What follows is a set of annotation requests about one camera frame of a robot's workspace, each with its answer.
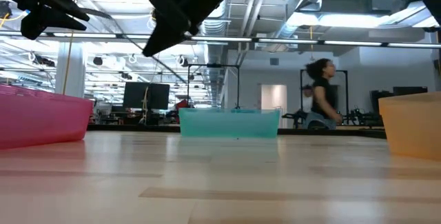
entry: black frame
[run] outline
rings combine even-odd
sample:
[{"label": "black frame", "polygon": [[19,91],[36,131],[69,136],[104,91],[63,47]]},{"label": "black frame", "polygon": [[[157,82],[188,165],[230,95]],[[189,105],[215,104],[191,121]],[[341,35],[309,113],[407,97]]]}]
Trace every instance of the black frame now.
[{"label": "black frame", "polygon": [[223,64],[188,64],[187,67],[187,102],[190,103],[190,68],[192,66],[199,66],[206,68],[236,68],[237,69],[237,103],[236,109],[239,107],[240,99],[240,66],[239,65],[223,65]]},{"label": "black frame", "polygon": [[[300,107],[303,110],[303,72],[305,72],[306,69],[300,70]],[[345,73],[345,84],[346,84],[346,115],[349,114],[349,86],[348,86],[348,79],[347,79],[347,70],[336,70],[336,72],[343,72]],[[349,125],[349,119],[346,119],[346,124]]]}]

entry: doorway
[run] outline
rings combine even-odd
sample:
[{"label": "doorway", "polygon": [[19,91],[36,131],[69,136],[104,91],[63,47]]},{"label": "doorway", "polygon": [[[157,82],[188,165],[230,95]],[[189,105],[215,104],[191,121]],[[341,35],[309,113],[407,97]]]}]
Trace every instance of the doorway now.
[{"label": "doorway", "polygon": [[282,115],[287,113],[287,86],[286,85],[261,85],[260,99],[262,110],[280,110],[279,128],[287,128],[287,119]]}]

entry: plastic bin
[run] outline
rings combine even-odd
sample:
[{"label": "plastic bin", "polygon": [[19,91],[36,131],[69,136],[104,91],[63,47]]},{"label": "plastic bin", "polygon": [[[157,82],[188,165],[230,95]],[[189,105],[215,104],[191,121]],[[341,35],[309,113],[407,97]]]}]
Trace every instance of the plastic bin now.
[{"label": "plastic bin", "polygon": [[280,110],[179,110],[183,136],[275,138]]},{"label": "plastic bin", "polygon": [[0,85],[0,149],[79,141],[93,102],[72,96]]}]

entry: fluorescent light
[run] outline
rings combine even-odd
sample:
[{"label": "fluorescent light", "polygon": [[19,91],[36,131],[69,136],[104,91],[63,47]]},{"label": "fluorescent light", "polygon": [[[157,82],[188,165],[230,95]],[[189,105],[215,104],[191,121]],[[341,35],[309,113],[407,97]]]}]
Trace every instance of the fluorescent light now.
[{"label": "fluorescent light", "polygon": [[318,41],[304,39],[259,39],[261,43],[286,43],[286,44],[317,44]]},{"label": "fluorescent light", "polygon": [[15,80],[19,79],[19,76],[17,76],[17,75],[14,74],[14,73],[11,73],[11,72],[2,72],[2,71],[0,71],[0,77],[5,77],[5,78],[7,78],[7,79],[15,79]]},{"label": "fluorescent light", "polygon": [[150,35],[142,35],[142,34],[128,34],[126,35],[129,39],[150,39]]},{"label": "fluorescent light", "polygon": [[[7,72],[40,72],[41,69],[28,69],[28,68],[2,68],[1,70],[7,71]],[[56,72],[55,69],[44,69],[44,72]]]},{"label": "fluorescent light", "polygon": [[382,19],[366,14],[326,14],[320,18],[320,26],[344,28],[374,28]]},{"label": "fluorescent light", "polygon": [[[54,33],[56,37],[71,37],[72,33]],[[115,34],[82,34],[82,33],[74,33],[75,38],[116,38]]]},{"label": "fluorescent light", "polygon": [[431,28],[431,27],[439,27],[440,24],[435,20],[435,17],[429,17],[424,21],[421,21],[415,24],[414,28]]},{"label": "fluorescent light", "polygon": [[251,42],[251,38],[240,37],[191,37],[192,41],[230,41],[230,42]]},{"label": "fluorescent light", "polygon": [[130,19],[150,18],[151,16],[152,16],[151,14],[113,14],[112,18],[130,20]]},{"label": "fluorescent light", "polygon": [[426,44],[426,43],[389,43],[390,48],[432,48],[440,49],[441,44]]},{"label": "fluorescent light", "polygon": [[1,31],[0,36],[21,36],[21,32],[16,31]]},{"label": "fluorescent light", "polygon": [[361,45],[361,46],[380,46],[381,42],[366,41],[325,41],[326,45]]}]

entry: dark hair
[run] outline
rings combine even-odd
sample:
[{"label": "dark hair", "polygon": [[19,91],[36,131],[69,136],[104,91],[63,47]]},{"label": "dark hair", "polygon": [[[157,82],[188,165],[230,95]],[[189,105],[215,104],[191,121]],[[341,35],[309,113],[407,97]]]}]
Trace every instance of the dark hair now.
[{"label": "dark hair", "polygon": [[331,59],[319,59],[306,65],[306,72],[313,80],[319,79],[323,76],[323,69],[327,67]]}]

